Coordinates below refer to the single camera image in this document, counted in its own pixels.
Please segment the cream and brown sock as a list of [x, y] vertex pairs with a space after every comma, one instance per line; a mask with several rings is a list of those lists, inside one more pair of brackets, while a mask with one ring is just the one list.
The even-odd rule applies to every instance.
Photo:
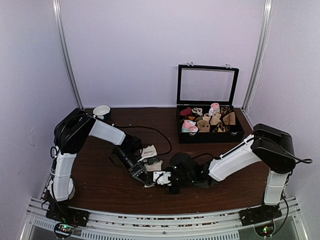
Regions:
[[[147, 147], [143, 148], [141, 151], [141, 157], [158, 157], [157, 150], [154, 145], [148, 145]], [[163, 171], [162, 169], [163, 161], [160, 159], [159, 162], [154, 163], [152, 165], [144, 164], [147, 172], [154, 172], [154, 171]]]

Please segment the tan brown ribbed sock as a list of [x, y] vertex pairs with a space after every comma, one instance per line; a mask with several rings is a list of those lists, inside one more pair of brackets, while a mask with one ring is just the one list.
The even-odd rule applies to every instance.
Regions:
[[230, 112], [230, 113], [226, 114], [222, 120], [225, 125], [235, 126], [236, 125], [235, 112]]

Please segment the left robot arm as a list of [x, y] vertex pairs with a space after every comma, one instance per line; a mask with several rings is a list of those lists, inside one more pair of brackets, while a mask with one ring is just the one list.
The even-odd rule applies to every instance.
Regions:
[[52, 182], [49, 187], [51, 196], [57, 202], [68, 200], [74, 186], [71, 172], [77, 154], [88, 137], [95, 137], [116, 146], [114, 154], [129, 171], [129, 174], [146, 186], [151, 185], [143, 162], [134, 156], [142, 148], [142, 141], [136, 136], [111, 126], [102, 120], [75, 108], [54, 129], [54, 149], [51, 167]]

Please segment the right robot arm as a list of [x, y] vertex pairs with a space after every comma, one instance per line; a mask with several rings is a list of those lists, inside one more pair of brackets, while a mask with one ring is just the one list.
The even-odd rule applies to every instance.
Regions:
[[289, 173], [296, 166], [292, 136], [274, 127], [255, 125], [240, 144], [204, 164], [187, 153], [177, 153], [170, 159], [161, 182], [173, 193], [181, 187], [207, 189], [257, 162], [269, 167], [263, 205], [256, 210], [258, 219], [266, 221], [276, 212]]

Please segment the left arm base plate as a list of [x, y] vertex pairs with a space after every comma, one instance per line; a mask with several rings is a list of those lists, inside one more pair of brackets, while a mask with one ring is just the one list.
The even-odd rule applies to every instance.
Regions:
[[90, 213], [86, 210], [68, 208], [65, 211], [49, 208], [45, 217], [51, 220], [62, 222], [77, 227], [86, 227]]

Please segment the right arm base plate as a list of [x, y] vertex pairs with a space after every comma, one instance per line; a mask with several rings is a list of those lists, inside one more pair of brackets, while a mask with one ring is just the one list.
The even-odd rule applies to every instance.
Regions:
[[282, 211], [278, 206], [261, 205], [243, 209], [238, 214], [242, 226], [249, 226], [279, 218]]

